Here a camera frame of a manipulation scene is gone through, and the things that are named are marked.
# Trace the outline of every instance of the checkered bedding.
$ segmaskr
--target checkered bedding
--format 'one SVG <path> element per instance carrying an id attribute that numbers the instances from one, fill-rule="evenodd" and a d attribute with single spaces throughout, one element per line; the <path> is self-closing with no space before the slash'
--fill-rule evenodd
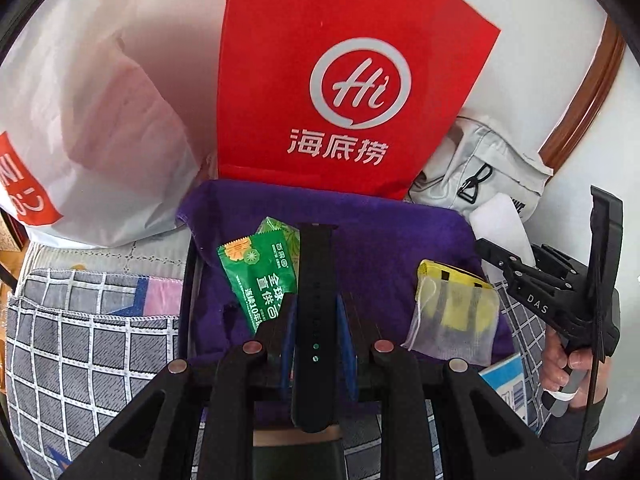
<path id="1" fill-rule="evenodd" d="M 6 348 L 10 419 L 36 480 L 57 478 L 155 373 L 174 358 L 177 317 L 108 314 L 121 311 L 130 301 L 124 295 L 135 295 L 137 278 L 75 272 L 71 277 L 66 275 L 65 281 L 65 275 L 55 271 L 34 270 L 11 298 Z M 548 419 L 548 412 L 540 403 L 544 324 L 507 295 L 506 282 L 495 286 L 514 346 L 523 355 L 529 426 L 539 433 Z M 84 300 L 75 304 L 74 298 Z M 433 410 L 429 401 L 426 405 L 436 478 L 441 478 Z M 193 478 L 202 427 L 201 424 Z M 380 417 L 347 417 L 340 420 L 340 427 L 348 478 L 379 478 Z"/>

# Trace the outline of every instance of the red haidilao bag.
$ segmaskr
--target red haidilao bag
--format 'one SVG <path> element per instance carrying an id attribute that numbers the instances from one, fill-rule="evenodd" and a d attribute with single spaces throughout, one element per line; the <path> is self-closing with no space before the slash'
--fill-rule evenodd
<path id="1" fill-rule="evenodd" d="M 227 0 L 220 177 L 401 199 L 498 34 L 463 0 Z"/>

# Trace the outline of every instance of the triangular cutout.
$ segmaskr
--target triangular cutout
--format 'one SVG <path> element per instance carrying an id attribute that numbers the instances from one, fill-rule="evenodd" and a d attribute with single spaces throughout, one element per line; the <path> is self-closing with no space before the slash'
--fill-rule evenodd
<path id="1" fill-rule="evenodd" d="M 523 446 L 518 434 L 509 427 L 481 392 L 472 391 L 470 396 L 489 455 L 500 456 Z"/>
<path id="2" fill-rule="evenodd" d="M 156 392 L 149 397 L 111 439 L 110 447 L 137 459 L 144 458 L 163 403 L 164 392 Z"/>

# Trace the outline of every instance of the hand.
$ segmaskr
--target hand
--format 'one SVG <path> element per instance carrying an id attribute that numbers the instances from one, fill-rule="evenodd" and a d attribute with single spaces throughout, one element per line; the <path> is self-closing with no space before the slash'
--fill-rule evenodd
<path id="1" fill-rule="evenodd" d="M 587 405 L 587 393 L 591 377 L 591 349 L 576 350 L 569 356 L 568 363 L 573 370 L 586 370 L 588 373 L 578 387 L 575 397 L 569 402 L 571 408 L 583 408 Z M 557 392 L 569 381 L 569 374 L 564 371 L 567 365 L 567 356 L 562 348 L 560 337 L 549 325 L 545 332 L 545 350 L 542 352 L 542 371 L 540 372 L 540 384 L 545 390 Z M 598 381 L 596 382 L 593 403 L 600 402 L 607 394 L 607 382 L 611 369 L 611 358 L 607 357 L 605 363 L 598 366 Z"/>

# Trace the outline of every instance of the green packaging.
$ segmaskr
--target green packaging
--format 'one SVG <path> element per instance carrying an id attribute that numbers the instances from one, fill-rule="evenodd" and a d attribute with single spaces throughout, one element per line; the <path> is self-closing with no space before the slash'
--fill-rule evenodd
<path id="1" fill-rule="evenodd" d="M 298 268 L 300 267 L 300 231 L 280 220 L 267 216 L 267 218 L 260 223 L 260 227 L 258 227 L 256 233 L 268 233 L 270 231 L 282 231 L 284 234 L 284 240 L 287 243 L 291 263 L 293 263 L 293 269 L 296 271 L 297 276 Z"/>
<path id="2" fill-rule="evenodd" d="M 298 291 L 281 230 L 229 242 L 218 255 L 254 334 L 261 322 L 278 316 L 286 292 Z"/>

